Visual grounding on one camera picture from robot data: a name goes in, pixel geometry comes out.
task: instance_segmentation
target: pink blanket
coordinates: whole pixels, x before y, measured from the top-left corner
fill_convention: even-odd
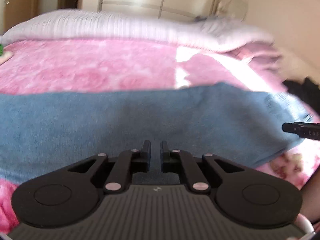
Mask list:
[[[180,88],[226,82],[242,89],[284,92],[268,70],[252,70],[230,57],[147,41],[21,41],[0,66],[0,93],[103,92]],[[320,163],[320,143],[306,139],[258,170],[301,188]],[[0,180],[0,232],[18,224],[10,205],[16,186]]]

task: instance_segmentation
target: ridged surface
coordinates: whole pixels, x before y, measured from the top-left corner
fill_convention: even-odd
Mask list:
[[[285,240],[300,238],[294,225],[259,230],[228,220],[208,196],[179,186],[131,185],[121,195],[108,195],[98,210],[81,222],[58,229],[21,224],[13,240]]]

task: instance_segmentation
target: metal screw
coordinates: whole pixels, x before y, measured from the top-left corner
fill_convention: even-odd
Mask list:
[[[161,191],[162,188],[161,188],[161,187],[155,187],[155,188],[153,188],[153,190],[154,190],[155,192],[158,192],[158,191]]]
[[[204,182],[197,182],[195,184],[192,185],[192,187],[195,189],[195,190],[199,190],[199,191],[202,191],[202,190],[206,190],[209,188],[209,185],[204,183]]]
[[[121,189],[121,184],[119,184],[117,182],[110,182],[110,183],[106,184],[106,189],[111,190],[111,191],[116,191],[116,190]]]

